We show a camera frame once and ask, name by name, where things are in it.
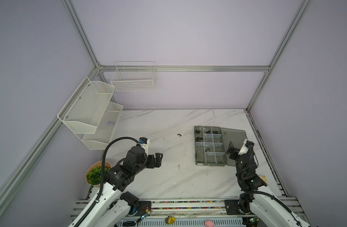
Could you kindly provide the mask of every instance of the mesh shelf tier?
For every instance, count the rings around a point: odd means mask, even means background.
[[[116,67],[117,69],[110,81],[115,86],[115,91],[139,92],[155,89],[155,62],[116,62]]]
[[[109,102],[94,134],[85,134],[83,143],[90,150],[104,150],[112,141],[123,106]]]
[[[89,81],[62,122],[73,133],[95,133],[114,86],[101,81]]]

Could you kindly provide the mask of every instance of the gray wall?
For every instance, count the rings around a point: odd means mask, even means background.
[[[313,1],[251,111],[313,226],[347,226],[347,1]]]
[[[0,1],[0,191],[92,67],[60,0]],[[63,126],[0,226],[66,224],[99,155]]]

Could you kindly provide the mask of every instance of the table surface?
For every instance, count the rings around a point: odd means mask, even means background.
[[[219,126],[245,130],[255,143],[258,175],[265,175],[276,196],[280,190],[242,109],[124,110],[113,139],[129,136],[150,139],[149,154],[163,153],[162,166],[144,169],[126,191],[140,199],[222,198],[241,193],[235,166],[195,165],[194,126]],[[115,165],[135,143],[121,140],[108,150],[106,161]]]

